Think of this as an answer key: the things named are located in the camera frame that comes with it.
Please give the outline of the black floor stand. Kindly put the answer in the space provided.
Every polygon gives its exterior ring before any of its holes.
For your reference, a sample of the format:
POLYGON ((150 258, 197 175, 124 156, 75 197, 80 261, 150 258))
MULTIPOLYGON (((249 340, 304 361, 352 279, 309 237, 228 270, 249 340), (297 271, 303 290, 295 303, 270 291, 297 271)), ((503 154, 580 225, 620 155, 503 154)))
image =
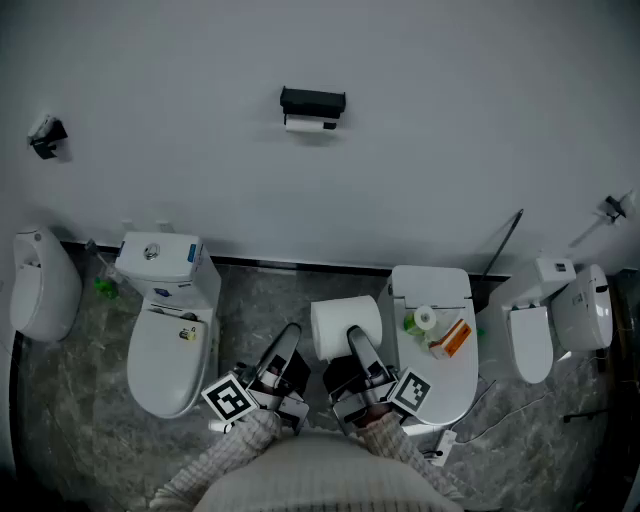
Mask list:
POLYGON ((604 409, 592 410, 592 411, 582 412, 582 413, 577 413, 577 414, 567 414, 567 415, 563 416, 563 422, 565 424, 568 424, 571 421, 577 420, 577 419, 586 419, 587 421, 591 421, 596 416, 601 415, 601 414, 606 414, 608 412, 609 412, 609 409, 608 408, 604 408, 604 409))

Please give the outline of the person's torso in knit sweater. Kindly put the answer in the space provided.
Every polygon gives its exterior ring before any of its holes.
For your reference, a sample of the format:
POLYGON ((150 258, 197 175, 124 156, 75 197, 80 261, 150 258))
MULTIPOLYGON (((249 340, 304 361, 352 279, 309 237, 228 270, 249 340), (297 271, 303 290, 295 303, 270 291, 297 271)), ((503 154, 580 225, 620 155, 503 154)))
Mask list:
POLYGON ((193 512, 461 512, 424 474, 418 453, 331 434, 275 443, 219 477, 193 512))

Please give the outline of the white toilet with flush tank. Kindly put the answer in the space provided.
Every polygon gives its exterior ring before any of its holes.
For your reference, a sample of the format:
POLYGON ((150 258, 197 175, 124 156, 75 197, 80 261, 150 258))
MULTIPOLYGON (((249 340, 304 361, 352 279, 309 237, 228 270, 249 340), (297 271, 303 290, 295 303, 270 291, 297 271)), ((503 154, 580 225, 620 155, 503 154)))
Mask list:
POLYGON ((221 276, 200 237, 176 233, 126 233, 115 268, 142 296, 127 355, 131 395, 156 417, 181 417, 207 373, 218 374, 221 276), (198 339, 181 339, 191 326, 198 339))

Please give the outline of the orange cardboard box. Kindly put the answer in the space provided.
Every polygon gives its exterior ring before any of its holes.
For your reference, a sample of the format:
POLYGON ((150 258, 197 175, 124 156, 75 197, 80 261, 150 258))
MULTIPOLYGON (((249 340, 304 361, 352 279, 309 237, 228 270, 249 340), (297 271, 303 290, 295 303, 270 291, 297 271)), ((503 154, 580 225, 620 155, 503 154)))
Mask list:
POLYGON ((464 320, 458 320, 438 341, 431 343, 429 351, 439 360, 452 358, 472 334, 472 329, 464 320))

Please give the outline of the person's left forearm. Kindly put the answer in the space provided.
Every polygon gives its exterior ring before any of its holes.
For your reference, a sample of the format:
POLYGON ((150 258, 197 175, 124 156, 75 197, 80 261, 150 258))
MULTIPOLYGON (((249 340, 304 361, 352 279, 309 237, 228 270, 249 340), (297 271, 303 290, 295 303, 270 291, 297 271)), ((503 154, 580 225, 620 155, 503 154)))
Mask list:
POLYGON ((150 512, 193 512, 210 487, 241 469, 281 438, 282 420, 272 411, 255 410, 184 466, 154 494, 150 512))

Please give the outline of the small black wall holder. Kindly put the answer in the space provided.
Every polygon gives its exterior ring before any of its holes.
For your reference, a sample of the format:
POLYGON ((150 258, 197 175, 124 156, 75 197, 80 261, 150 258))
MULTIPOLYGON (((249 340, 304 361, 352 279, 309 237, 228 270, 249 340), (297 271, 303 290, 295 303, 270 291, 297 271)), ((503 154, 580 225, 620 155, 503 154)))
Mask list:
POLYGON ((68 138, 64 125, 57 117, 45 113, 31 126, 27 144, 42 160, 54 159, 61 142, 68 138))

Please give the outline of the wall hand sprayer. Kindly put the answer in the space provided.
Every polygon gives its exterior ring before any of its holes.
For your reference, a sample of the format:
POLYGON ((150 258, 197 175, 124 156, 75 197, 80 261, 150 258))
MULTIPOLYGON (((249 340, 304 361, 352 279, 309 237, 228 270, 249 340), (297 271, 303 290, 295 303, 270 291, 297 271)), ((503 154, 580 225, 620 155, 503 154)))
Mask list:
POLYGON ((637 191, 629 192, 616 198, 608 195, 597 207, 595 221, 582 234, 576 237, 570 244, 570 249, 576 249, 582 245, 591 235, 601 227, 617 226, 623 221, 631 221, 638 214, 637 191))

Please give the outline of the green tape roll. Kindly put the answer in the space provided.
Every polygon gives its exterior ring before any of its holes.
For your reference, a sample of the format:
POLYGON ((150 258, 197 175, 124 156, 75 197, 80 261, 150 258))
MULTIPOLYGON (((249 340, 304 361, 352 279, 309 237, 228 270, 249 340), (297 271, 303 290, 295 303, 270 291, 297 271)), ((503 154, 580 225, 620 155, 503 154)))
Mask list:
POLYGON ((407 312, 403 320, 403 329, 413 336, 424 351, 440 339, 440 325, 435 311, 422 305, 407 312))

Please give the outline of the clear glass panel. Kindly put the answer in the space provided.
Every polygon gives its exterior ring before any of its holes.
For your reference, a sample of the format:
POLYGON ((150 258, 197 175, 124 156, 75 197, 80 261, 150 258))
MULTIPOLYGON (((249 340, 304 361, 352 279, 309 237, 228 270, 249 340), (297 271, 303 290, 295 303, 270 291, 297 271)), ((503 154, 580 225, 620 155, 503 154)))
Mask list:
POLYGON ((502 254, 506 244, 508 243, 508 241, 510 240, 511 236, 513 235, 515 229, 517 228, 518 224, 520 223, 523 215, 524 215, 524 210, 523 209, 518 210, 517 213, 515 214, 511 224, 509 225, 509 229, 508 229, 506 235, 504 236, 504 238, 500 242, 500 245, 498 246, 498 248, 494 252, 492 258, 490 259, 490 261, 486 265, 485 269, 483 270, 483 272, 481 274, 481 277, 478 279, 479 282, 482 282, 487 277, 489 272, 492 270, 492 268, 495 265, 497 259, 502 254))

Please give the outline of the white toilet paper roll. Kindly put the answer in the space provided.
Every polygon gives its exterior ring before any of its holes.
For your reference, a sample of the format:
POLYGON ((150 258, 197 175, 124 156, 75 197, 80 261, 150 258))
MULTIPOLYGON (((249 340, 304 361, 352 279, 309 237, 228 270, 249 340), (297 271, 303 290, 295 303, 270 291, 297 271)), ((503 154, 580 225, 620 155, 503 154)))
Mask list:
POLYGON ((351 354, 347 331, 354 326, 365 332, 375 349, 381 346, 381 315, 369 295, 312 302, 310 318, 314 349, 320 361, 351 354))

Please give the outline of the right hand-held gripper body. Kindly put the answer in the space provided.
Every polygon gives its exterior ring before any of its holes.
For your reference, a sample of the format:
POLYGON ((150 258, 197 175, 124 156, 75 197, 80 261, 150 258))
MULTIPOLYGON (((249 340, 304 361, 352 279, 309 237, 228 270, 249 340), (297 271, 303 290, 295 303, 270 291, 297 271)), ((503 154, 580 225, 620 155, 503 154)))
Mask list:
POLYGON ((415 416, 431 389, 410 368, 398 374, 379 361, 363 366, 354 355, 334 359, 323 375, 323 383, 345 435, 354 433, 357 423, 375 406, 390 408, 402 420, 415 416))

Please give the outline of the white power strip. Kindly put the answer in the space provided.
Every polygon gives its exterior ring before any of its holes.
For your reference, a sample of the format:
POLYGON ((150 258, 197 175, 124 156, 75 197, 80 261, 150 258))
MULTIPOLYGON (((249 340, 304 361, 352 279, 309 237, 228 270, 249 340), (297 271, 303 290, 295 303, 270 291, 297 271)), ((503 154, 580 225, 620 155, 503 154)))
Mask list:
POLYGON ((443 467, 456 445, 457 433, 453 430, 443 430, 435 448, 435 454, 431 459, 434 466, 443 467))

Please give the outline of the white smart toilet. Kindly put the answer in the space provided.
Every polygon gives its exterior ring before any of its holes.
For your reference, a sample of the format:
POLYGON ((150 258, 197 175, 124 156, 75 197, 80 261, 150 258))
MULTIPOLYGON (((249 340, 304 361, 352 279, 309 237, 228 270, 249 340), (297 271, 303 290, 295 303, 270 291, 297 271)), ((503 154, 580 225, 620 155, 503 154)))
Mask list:
POLYGON ((474 305, 467 272, 459 268, 400 265, 393 268, 378 297, 382 318, 383 362, 399 371, 409 369, 427 385, 414 417, 422 423, 446 426, 459 420, 473 402, 478 378, 478 345, 474 305), (450 358, 438 359, 421 335, 404 328, 407 315, 428 306, 439 315, 438 326, 462 320, 470 334, 450 358))

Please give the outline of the black shelf paper holder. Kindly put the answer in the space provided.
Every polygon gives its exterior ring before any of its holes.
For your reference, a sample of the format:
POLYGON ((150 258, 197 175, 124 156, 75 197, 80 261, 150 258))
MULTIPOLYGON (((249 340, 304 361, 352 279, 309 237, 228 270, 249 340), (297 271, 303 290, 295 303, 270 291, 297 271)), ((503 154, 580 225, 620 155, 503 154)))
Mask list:
POLYGON ((346 94, 283 87, 279 103, 286 114, 338 120, 346 110, 346 94))

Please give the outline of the white toilet with box tank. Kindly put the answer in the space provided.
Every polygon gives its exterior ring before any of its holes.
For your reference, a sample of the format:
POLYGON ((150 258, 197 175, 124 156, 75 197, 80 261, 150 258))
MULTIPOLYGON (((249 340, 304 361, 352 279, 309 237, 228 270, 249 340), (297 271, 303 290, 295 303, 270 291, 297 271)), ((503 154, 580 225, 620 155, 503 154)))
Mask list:
POLYGON ((536 258, 489 295, 476 315, 479 375, 486 381, 515 379, 537 384, 553 364, 548 309, 543 301, 576 279, 566 258, 536 258))

